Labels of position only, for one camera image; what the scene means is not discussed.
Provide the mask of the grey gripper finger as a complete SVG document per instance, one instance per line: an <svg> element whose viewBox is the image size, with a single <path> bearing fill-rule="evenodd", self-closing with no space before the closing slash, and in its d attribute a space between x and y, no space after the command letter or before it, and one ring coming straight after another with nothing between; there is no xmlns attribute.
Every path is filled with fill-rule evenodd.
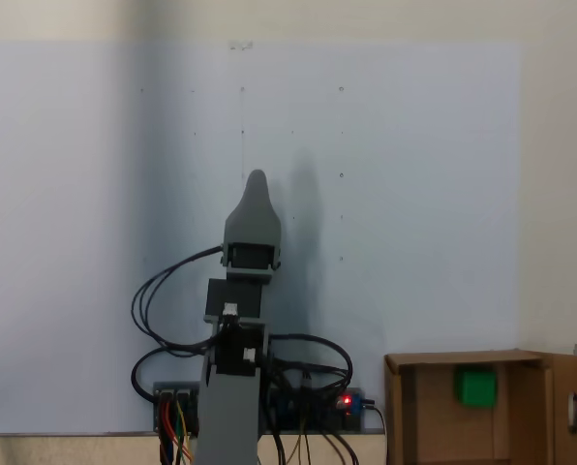
<svg viewBox="0 0 577 465"><path fill-rule="evenodd" d="M225 222L225 244L279 245L281 222L270 200L262 170L253 170L242 198Z"/></svg>

